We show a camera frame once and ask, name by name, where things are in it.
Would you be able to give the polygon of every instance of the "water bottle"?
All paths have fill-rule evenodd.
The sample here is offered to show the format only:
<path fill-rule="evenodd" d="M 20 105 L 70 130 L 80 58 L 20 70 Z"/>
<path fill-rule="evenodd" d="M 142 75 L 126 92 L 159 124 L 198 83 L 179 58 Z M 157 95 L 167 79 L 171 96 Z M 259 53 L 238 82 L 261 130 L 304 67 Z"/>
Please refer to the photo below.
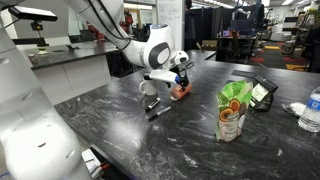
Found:
<path fill-rule="evenodd" d="M 303 111 L 299 126 L 311 132 L 320 130 L 320 87 L 313 90 L 306 109 Z"/>

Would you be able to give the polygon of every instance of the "cable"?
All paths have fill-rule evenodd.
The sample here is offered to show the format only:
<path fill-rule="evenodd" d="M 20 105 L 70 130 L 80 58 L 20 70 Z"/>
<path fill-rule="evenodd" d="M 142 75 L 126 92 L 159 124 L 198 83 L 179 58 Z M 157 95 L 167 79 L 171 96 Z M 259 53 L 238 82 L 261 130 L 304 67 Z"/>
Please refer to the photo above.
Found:
<path fill-rule="evenodd" d="M 131 43 L 131 39 L 129 39 L 129 42 L 128 42 L 128 44 L 125 46 L 125 47 L 123 47 L 122 49 L 119 49 L 120 51 L 123 51 L 125 48 L 127 48 L 128 46 L 129 46 L 129 44 Z"/>
<path fill-rule="evenodd" d="M 181 68 L 180 72 L 184 71 L 184 76 L 187 76 L 187 69 L 191 69 L 194 66 L 194 62 L 188 63 L 184 68 Z"/>
<path fill-rule="evenodd" d="M 17 19 L 17 20 L 15 20 L 15 21 L 13 21 L 12 23 L 10 23 L 10 24 L 6 25 L 4 28 L 7 28 L 7 27 L 11 26 L 13 23 L 18 22 L 19 20 L 20 20 L 20 19 Z"/>
<path fill-rule="evenodd" d="M 97 18 L 99 19 L 99 21 L 100 21 L 100 23 L 103 25 L 103 27 L 104 27 L 113 37 L 115 37 L 115 38 L 117 38 L 117 39 L 123 40 L 123 38 L 120 38 L 120 37 L 114 35 L 114 34 L 107 28 L 107 26 L 104 24 L 104 22 L 102 21 L 101 17 L 99 16 L 96 8 L 93 6 L 93 3 L 91 2 L 91 0 L 87 0 L 87 1 L 89 2 L 90 6 L 92 7 L 92 10 L 94 11 L 95 15 L 97 16 Z"/>
<path fill-rule="evenodd" d="M 193 66 L 194 66 L 194 62 L 190 62 L 184 68 L 181 68 L 182 70 L 180 72 L 185 71 L 187 69 L 191 69 L 193 68 Z"/>
<path fill-rule="evenodd" d="M 10 174 L 9 172 L 6 172 L 6 173 L 3 173 L 3 174 L 0 174 L 0 178 L 2 178 L 3 176 L 9 175 L 9 174 Z"/>
<path fill-rule="evenodd" d="M 108 11 L 107 8 L 103 5 L 102 1 L 101 1 L 101 0 L 98 0 L 98 2 L 99 2 L 99 4 L 100 4 L 100 6 L 102 7 L 102 9 L 104 10 L 104 12 L 105 12 L 105 13 L 107 14 L 107 16 L 109 17 L 111 23 L 113 24 L 114 28 L 117 30 L 118 34 L 119 34 L 122 38 L 124 38 L 124 37 L 122 36 L 122 34 L 120 33 L 120 31 L 119 31 L 119 29 L 118 29 L 118 26 L 116 25 L 116 23 L 114 22 L 113 18 L 111 17 L 109 11 Z"/>

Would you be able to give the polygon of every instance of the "table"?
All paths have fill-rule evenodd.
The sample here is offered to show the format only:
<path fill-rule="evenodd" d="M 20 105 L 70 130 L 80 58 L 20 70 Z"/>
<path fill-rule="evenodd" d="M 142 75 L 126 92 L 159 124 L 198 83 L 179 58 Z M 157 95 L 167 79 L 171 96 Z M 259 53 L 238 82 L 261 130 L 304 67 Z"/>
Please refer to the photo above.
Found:
<path fill-rule="evenodd" d="M 205 61 L 207 53 L 188 52 L 193 90 L 182 101 L 169 98 L 158 82 L 161 103 L 148 122 L 149 98 L 138 90 L 146 70 L 111 82 L 55 106 L 65 121 L 123 172 L 138 179 L 318 179 L 320 137 L 298 126 L 281 104 L 307 102 L 320 84 L 318 74 Z M 279 86 L 268 113 L 249 109 L 242 135 L 218 143 L 214 130 L 216 94 L 231 81 L 249 80 L 235 70 L 259 74 Z"/>

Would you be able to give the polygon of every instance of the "snack bag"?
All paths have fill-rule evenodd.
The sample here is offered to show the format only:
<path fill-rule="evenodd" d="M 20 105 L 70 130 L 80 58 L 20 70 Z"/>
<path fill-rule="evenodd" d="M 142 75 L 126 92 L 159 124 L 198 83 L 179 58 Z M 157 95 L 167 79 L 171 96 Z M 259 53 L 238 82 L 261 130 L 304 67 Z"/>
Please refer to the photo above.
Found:
<path fill-rule="evenodd" d="M 217 94 L 219 121 L 215 134 L 219 140 L 229 142 L 241 134 L 252 88 L 251 82 L 237 81 L 226 84 Z"/>

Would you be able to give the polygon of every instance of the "black marker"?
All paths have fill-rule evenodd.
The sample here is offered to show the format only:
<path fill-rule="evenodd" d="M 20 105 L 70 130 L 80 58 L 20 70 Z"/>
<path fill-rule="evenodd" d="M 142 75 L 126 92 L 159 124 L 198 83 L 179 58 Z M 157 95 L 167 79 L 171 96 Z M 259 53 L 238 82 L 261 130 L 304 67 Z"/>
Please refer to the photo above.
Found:
<path fill-rule="evenodd" d="M 159 104 L 160 102 L 160 98 L 157 98 L 156 101 L 154 101 L 153 103 L 151 103 L 145 110 L 146 112 L 149 112 L 151 109 L 153 109 L 157 104 Z"/>
<path fill-rule="evenodd" d="M 161 114 L 163 114 L 163 113 L 165 113 L 165 112 L 169 111 L 170 109 L 171 109 L 171 107 L 169 106 L 169 107 L 167 107 L 167 108 L 165 108 L 165 109 L 161 110 L 161 111 L 160 111 L 160 112 L 158 112 L 157 114 L 155 114 L 155 115 L 153 115 L 153 116 L 149 117 L 149 118 L 148 118 L 148 120 L 149 120 L 149 121 L 154 120 L 155 118 L 159 117 Z"/>

